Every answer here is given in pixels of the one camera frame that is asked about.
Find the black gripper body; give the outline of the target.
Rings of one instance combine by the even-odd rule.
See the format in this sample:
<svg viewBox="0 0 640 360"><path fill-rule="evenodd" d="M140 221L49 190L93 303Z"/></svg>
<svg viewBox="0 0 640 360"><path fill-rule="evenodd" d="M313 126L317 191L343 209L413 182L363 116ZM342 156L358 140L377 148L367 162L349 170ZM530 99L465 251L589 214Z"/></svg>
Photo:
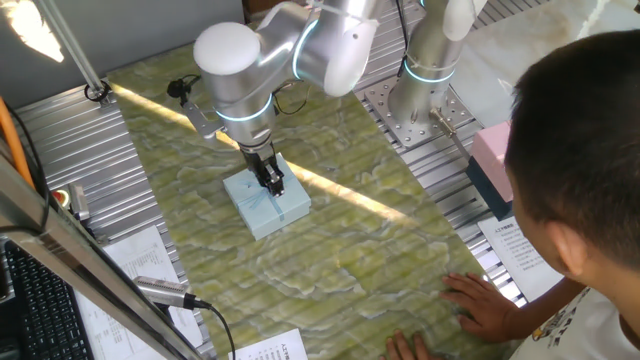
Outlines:
<svg viewBox="0 0 640 360"><path fill-rule="evenodd" d="M257 178L269 178L278 173L278 165L272 142L264 142L257 146L241 144L240 150L247 166Z"/></svg>

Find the person right hand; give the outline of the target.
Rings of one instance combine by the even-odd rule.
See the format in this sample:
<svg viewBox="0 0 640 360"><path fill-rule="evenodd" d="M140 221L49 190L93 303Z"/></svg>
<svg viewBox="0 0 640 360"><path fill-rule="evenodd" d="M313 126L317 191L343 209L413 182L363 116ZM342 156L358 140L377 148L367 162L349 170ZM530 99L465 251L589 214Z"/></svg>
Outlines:
<svg viewBox="0 0 640 360"><path fill-rule="evenodd" d="M459 315L461 328L488 342L506 342L517 338L512 324L520 309L480 276L450 273L442 277L449 287L440 296L467 312Z"/></svg>

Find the person left hand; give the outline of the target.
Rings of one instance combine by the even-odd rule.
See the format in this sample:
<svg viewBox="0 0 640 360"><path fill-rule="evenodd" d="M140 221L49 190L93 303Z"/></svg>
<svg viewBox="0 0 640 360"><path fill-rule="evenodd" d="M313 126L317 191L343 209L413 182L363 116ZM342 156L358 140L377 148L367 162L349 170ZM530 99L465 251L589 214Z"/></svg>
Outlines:
<svg viewBox="0 0 640 360"><path fill-rule="evenodd" d="M396 329L391 337L385 340L386 354L380 360L442 360L429 352L420 333L411 336L411 342L405 334Z"/></svg>

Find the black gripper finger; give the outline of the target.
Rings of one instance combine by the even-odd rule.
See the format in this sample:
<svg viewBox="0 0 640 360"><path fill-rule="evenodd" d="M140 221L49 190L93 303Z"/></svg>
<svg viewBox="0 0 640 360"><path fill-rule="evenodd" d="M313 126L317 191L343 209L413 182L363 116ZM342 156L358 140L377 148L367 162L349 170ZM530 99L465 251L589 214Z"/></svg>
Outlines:
<svg viewBox="0 0 640 360"><path fill-rule="evenodd" d="M259 169L256 173L259 184L271 195L274 194L272 176L266 169Z"/></svg>
<svg viewBox="0 0 640 360"><path fill-rule="evenodd" d="M265 169L268 174L267 188L272 196L281 196L284 193L283 173L277 165L267 164Z"/></svg>

